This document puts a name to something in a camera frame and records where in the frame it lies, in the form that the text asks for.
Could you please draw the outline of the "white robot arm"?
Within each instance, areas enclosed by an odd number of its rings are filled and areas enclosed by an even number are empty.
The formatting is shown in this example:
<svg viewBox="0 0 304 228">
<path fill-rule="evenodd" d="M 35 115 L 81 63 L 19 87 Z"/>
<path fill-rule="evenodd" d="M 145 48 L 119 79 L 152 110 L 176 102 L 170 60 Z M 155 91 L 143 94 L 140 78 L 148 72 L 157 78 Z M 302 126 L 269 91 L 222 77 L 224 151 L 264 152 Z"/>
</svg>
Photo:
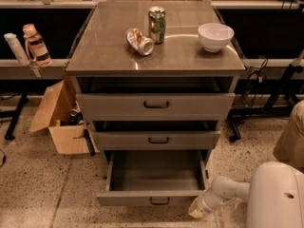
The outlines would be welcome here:
<svg viewBox="0 0 304 228">
<path fill-rule="evenodd" d="M 188 214 L 200 219 L 236 200 L 247 202 L 246 228 L 304 228 L 304 174 L 288 164 L 265 162 L 250 182 L 215 177 Z"/>
</svg>

